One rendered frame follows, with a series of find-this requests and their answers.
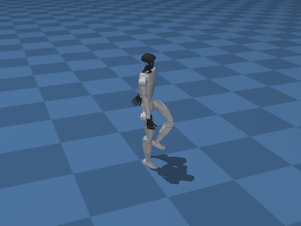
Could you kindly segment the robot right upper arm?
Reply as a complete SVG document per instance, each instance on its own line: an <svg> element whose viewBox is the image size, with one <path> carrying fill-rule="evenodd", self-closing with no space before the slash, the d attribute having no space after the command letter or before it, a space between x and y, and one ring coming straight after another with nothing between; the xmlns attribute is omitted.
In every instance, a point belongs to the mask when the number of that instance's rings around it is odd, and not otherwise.
<svg viewBox="0 0 301 226"><path fill-rule="evenodd" d="M140 91L141 91L141 96L142 96L142 100L144 98L148 99L148 102L150 102L151 98L149 96L147 96L147 77L142 76L139 81L138 81L139 87L140 87Z"/></svg>

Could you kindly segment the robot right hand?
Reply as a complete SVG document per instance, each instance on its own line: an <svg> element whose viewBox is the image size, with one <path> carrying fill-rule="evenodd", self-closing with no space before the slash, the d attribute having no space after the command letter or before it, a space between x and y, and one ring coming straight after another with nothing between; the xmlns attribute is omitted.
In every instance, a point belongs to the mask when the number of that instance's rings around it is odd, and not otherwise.
<svg viewBox="0 0 301 226"><path fill-rule="evenodd" d="M147 120L147 123L146 123L147 129L153 130L153 129L155 129L154 126L157 127L157 125L155 125L155 124L153 123L153 121L152 121L152 115L150 115L150 119L146 119L146 120ZM153 125L154 125L154 126L153 126ZM153 128L152 128L152 127L153 127Z"/></svg>

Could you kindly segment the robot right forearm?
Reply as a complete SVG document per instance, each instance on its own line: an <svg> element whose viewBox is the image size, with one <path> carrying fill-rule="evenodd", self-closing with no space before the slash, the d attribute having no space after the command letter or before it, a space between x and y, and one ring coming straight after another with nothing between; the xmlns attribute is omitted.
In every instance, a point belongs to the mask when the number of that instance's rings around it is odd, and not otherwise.
<svg viewBox="0 0 301 226"><path fill-rule="evenodd" d="M150 104L148 103L148 99L146 99L146 98L143 99L143 107L144 107L144 110L145 110L146 119L151 119Z"/></svg>

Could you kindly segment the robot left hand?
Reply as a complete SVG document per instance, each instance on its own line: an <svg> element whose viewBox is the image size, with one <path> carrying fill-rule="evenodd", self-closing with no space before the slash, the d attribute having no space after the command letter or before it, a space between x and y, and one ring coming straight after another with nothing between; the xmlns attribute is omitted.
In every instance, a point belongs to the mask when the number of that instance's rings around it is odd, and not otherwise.
<svg viewBox="0 0 301 226"><path fill-rule="evenodd" d="M136 100L135 100L135 99L136 99ZM136 102L135 102L134 100L135 100ZM138 102L138 103L140 102L140 103L139 103L139 105L140 105L141 102L142 102L142 98L140 98L140 96L139 96L139 94L138 94L132 101L135 102L135 103L133 102L134 104L132 103L133 105L135 105L137 102ZM131 101L131 102L132 102L132 101ZM137 103L135 106L137 106L138 103Z"/></svg>

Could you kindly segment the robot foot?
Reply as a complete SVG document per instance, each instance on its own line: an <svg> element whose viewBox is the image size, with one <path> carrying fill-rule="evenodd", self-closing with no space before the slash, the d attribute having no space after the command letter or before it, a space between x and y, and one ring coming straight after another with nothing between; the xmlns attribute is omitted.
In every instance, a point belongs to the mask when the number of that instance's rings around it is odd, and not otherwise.
<svg viewBox="0 0 301 226"><path fill-rule="evenodd" d="M157 144L155 140L152 140L152 145L162 150L165 149L165 147L160 142L159 144Z"/></svg>
<svg viewBox="0 0 301 226"><path fill-rule="evenodd" d="M146 166L148 166L148 167L150 167L150 168L152 168L152 169L157 169L158 167L155 165L155 164L153 164L151 161L149 162L149 163L147 163L146 161L145 161L145 159L142 161L142 164L143 165L146 165Z"/></svg>

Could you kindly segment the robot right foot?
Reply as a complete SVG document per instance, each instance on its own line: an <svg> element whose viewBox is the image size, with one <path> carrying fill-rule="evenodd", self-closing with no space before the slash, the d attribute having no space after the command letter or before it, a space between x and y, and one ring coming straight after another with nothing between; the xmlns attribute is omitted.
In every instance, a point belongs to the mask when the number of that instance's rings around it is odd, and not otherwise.
<svg viewBox="0 0 301 226"><path fill-rule="evenodd" d="M155 165L155 164L153 164L151 161L149 162L149 163L147 163L146 161L145 161L145 159L142 161L142 164L143 165L146 165L146 166L148 166L148 167L150 167L150 168L152 168L152 169L157 169L158 167Z"/></svg>

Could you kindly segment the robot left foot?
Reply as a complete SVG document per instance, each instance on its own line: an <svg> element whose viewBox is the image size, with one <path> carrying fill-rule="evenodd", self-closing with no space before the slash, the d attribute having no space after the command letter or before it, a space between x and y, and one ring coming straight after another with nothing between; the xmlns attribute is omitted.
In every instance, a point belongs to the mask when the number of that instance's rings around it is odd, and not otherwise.
<svg viewBox="0 0 301 226"><path fill-rule="evenodd" d="M160 142L159 144L157 144L155 140L152 140L152 145L162 150L165 149L165 147Z"/></svg>

